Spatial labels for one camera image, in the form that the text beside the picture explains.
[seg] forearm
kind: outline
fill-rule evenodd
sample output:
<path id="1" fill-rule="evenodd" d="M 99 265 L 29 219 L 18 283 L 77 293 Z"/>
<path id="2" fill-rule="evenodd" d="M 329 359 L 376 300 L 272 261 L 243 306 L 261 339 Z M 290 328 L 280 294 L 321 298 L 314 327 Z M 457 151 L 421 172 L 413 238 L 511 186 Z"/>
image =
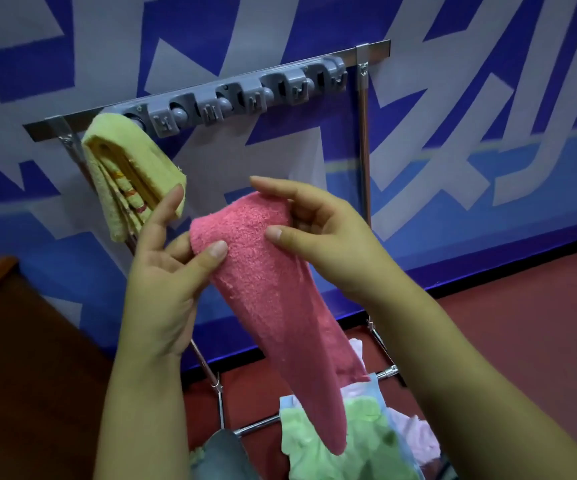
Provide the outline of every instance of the forearm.
<path id="1" fill-rule="evenodd" d="M 118 350 L 101 421 L 96 480 L 189 478 L 180 361 Z"/>
<path id="2" fill-rule="evenodd" d="M 401 270 L 367 309 L 461 478 L 577 477 L 577 444 Z"/>

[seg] yellow towel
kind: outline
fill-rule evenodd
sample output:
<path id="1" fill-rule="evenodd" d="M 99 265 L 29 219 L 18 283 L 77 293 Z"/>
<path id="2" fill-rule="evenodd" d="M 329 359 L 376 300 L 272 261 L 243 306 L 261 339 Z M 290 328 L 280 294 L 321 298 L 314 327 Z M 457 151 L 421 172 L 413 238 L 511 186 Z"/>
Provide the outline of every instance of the yellow towel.
<path id="1" fill-rule="evenodd" d="M 113 241 L 138 235 L 152 209 L 176 184 L 186 190 L 186 176 L 125 116 L 97 115 L 82 147 Z M 177 208 L 178 217 L 185 201 Z"/>

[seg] metal rack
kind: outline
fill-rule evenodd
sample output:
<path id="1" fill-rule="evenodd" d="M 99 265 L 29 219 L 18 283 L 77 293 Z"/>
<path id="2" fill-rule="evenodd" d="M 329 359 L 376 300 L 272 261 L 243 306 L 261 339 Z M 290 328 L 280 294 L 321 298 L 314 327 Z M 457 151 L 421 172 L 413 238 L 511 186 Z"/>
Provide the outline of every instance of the metal rack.
<path id="1" fill-rule="evenodd" d="M 390 56 L 391 41 L 382 40 L 356 47 L 311 57 L 289 64 L 249 72 L 239 76 L 171 91 L 161 95 L 147 96 L 131 101 L 95 107 L 67 115 L 58 115 L 24 125 L 33 141 L 58 138 L 70 158 L 94 189 L 91 175 L 85 163 L 82 142 L 78 133 L 86 131 L 93 118 L 101 112 L 124 114 L 151 137 L 167 137 L 186 127 L 198 124 L 212 125 L 238 114 L 259 114 L 272 105 L 302 104 L 310 96 L 346 88 L 349 67 L 357 66 L 356 89 L 359 112 L 359 160 L 362 183 L 364 218 L 371 225 L 370 212 L 370 147 L 368 142 L 368 67 Z M 126 245 L 135 253 L 135 236 Z M 392 365 L 377 374 L 386 379 L 399 373 L 388 355 L 375 325 L 369 317 L 366 323 L 375 341 L 380 345 Z M 217 395 L 220 427 L 225 428 L 224 387 L 219 373 L 214 373 L 194 340 L 190 346 L 197 361 Z M 279 414 L 264 418 L 234 432 L 244 436 L 279 421 Z"/>

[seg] hand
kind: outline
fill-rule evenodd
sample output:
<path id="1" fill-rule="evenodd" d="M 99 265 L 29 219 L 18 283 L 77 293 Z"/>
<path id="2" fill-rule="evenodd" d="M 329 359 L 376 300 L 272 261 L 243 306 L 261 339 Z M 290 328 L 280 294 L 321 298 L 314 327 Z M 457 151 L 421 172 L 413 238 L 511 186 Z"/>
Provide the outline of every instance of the hand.
<path id="1" fill-rule="evenodd" d="M 228 252 L 218 241 L 193 257 L 184 233 L 166 249 L 166 225 L 176 218 L 184 195 L 175 186 L 141 230 L 128 276 L 118 350 L 146 359 L 179 356 L 190 343 L 197 299 L 209 275 Z"/>
<path id="2" fill-rule="evenodd" d="M 389 275 L 402 272 L 347 201 L 291 180 L 251 177 L 251 184 L 292 202 L 293 227 L 269 226 L 269 241 L 311 263 L 364 308 L 390 292 Z"/>

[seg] right hand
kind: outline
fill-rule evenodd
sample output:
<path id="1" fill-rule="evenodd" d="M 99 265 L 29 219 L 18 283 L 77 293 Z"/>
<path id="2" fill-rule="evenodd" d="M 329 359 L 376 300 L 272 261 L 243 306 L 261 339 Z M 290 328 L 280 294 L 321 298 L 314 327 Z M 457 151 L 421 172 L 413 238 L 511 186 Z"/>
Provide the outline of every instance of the right hand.
<path id="1" fill-rule="evenodd" d="M 311 263 L 364 308 L 388 295 L 389 276 L 402 272 L 347 201 L 291 180 L 251 177 L 251 184 L 262 194 L 291 201 L 293 227 L 269 226 L 269 241 Z"/>

